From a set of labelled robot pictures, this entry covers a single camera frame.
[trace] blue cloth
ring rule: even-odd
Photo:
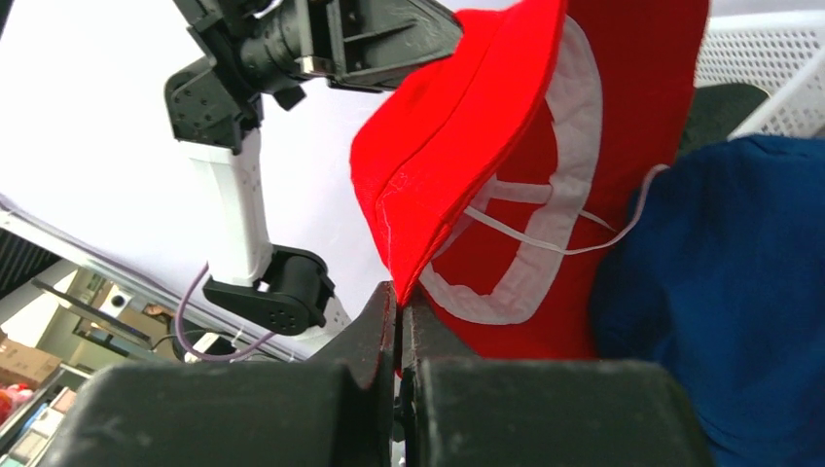
[[[682,383],[719,465],[825,466],[825,141],[742,138],[658,175],[591,314],[603,357]]]

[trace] black vent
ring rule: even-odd
[[[52,252],[0,230],[0,300],[58,261]]]

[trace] white print on red fabric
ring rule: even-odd
[[[572,18],[564,23],[556,70],[546,100],[554,116],[557,144],[557,169],[548,185],[501,182],[493,176],[470,203],[468,210],[474,215],[462,215],[437,256],[449,248],[474,217],[480,217],[475,214],[484,216],[491,198],[543,203],[533,213],[522,235],[557,249],[566,248],[579,217],[604,225],[583,212],[601,141],[601,79],[587,35]],[[530,319],[544,301],[563,257],[564,254],[546,245],[524,242],[492,293],[484,296],[465,285],[448,284],[433,269],[432,263],[425,267],[420,281],[432,299],[457,318],[478,324],[519,324]]]

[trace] red garment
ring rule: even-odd
[[[596,221],[619,230],[645,173],[675,156],[707,9],[523,0],[459,12],[455,54],[410,75],[352,145],[399,301],[420,281],[485,357],[593,357],[587,302],[606,250],[562,256],[463,211],[567,249],[613,237]]]

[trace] perforated basket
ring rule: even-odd
[[[732,134],[812,137],[825,127],[825,10],[710,20],[698,88],[743,83],[770,98]]]

